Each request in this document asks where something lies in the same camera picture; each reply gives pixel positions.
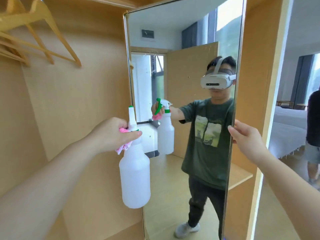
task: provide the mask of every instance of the green t-shirt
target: green t-shirt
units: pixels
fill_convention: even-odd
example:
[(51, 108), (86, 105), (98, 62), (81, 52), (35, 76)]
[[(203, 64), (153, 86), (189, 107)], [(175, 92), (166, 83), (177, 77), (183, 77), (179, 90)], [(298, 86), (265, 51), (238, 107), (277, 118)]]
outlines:
[(204, 184), (225, 190), (234, 100), (212, 104), (210, 98), (180, 107), (185, 120), (191, 122), (188, 146), (182, 171)]

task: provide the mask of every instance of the mirror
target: mirror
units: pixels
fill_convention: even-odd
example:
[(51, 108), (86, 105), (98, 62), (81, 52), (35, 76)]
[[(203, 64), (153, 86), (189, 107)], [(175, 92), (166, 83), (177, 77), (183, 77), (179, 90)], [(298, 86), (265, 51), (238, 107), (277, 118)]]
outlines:
[[(223, 239), (243, 4), (175, 0), (124, 15), (132, 104), (150, 158), (146, 239)], [(158, 152), (157, 98), (173, 104), (169, 155)]]

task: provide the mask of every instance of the dark pants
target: dark pants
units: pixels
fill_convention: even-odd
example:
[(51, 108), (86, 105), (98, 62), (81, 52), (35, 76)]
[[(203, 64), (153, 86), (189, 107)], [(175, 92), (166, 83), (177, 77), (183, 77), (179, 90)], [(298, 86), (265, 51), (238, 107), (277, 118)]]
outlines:
[(189, 176), (189, 189), (191, 193), (191, 199), (189, 200), (189, 226), (195, 227), (198, 224), (202, 217), (207, 198), (209, 198), (218, 215), (219, 239), (221, 239), (224, 199), (226, 191), (211, 188), (191, 176)]

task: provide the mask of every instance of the pink cleaning cloth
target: pink cleaning cloth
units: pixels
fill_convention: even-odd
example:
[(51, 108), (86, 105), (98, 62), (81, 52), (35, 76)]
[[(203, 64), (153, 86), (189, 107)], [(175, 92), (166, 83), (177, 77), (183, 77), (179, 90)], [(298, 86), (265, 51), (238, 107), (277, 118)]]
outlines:
[[(120, 128), (119, 131), (121, 133), (126, 133), (126, 132), (130, 132), (129, 130), (125, 129), (125, 128)], [(132, 141), (130, 141), (127, 144), (124, 144), (122, 146), (120, 146), (118, 149), (116, 149), (115, 151), (118, 153), (118, 155), (120, 155), (120, 153), (122, 152), (122, 150), (127, 150), (130, 146), (131, 146)]]
[(156, 114), (156, 115), (152, 116), (153, 120), (160, 120), (161, 118), (162, 118), (162, 115), (160, 115), (160, 114)]

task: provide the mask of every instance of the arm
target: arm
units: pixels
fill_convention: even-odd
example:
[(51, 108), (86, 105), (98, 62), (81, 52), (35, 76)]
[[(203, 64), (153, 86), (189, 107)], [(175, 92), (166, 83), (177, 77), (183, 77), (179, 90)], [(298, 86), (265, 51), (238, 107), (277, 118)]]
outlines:
[[(152, 111), (153, 115), (155, 114), (157, 108), (158, 108), (158, 102), (154, 103), (151, 107), (151, 111)], [(175, 108), (171, 105), (170, 112), (171, 112), (171, 119), (172, 120), (184, 120), (185, 119), (183, 112), (179, 108)], [(161, 110), (159, 111), (159, 114), (162, 115), (164, 113), (165, 113), (165, 109), (164, 109), (164, 107), (162, 107)]]
[(141, 132), (120, 133), (127, 122), (118, 118), (97, 125), (45, 167), (0, 198), (0, 239), (44, 239), (85, 167), (99, 153), (137, 139)]
[(300, 239), (320, 239), (320, 193), (267, 150), (256, 128), (236, 120), (229, 131), (265, 175)]

